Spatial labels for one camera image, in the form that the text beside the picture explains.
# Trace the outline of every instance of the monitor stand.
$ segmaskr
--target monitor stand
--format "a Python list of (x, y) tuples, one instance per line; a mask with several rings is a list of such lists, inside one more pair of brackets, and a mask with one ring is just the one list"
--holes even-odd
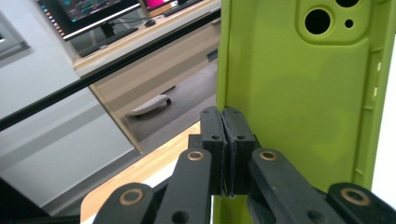
[(120, 31), (117, 33), (114, 33), (114, 29), (113, 29), (113, 25), (109, 24), (109, 23), (105, 23), (103, 25), (100, 26), (100, 28), (102, 29), (103, 33), (105, 34), (106, 39), (100, 41), (99, 43), (97, 43), (96, 45), (88, 48), (88, 49), (84, 49), (83, 51), (79, 52), (78, 55), (81, 57), (86, 57), (94, 52), (96, 52), (99, 49), (105, 49), (107, 48), (107, 46), (135, 31), (138, 30), (138, 28), (133, 27), (124, 31)]
[(177, 13), (177, 12), (187, 8), (187, 7), (190, 7), (190, 6), (194, 5), (194, 4), (197, 4), (197, 3), (202, 2), (202, 1), (203, 0), (190, 0), (190, 1), (177, 0), (178, 6), (173, 7), (172, 9), (169, 9), (169, 10), (165, 11), (163, 13), (163, 15), (165, 17), (171, 16), (171, 15), (173, 15), (173, 14), (175, 14), (175, 13)]

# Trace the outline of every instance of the phone case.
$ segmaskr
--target phone case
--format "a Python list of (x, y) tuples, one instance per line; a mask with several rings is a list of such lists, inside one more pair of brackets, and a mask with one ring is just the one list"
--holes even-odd
[(218, 108), (316, 188), (370, 188), (395, 0), (222, 0)]

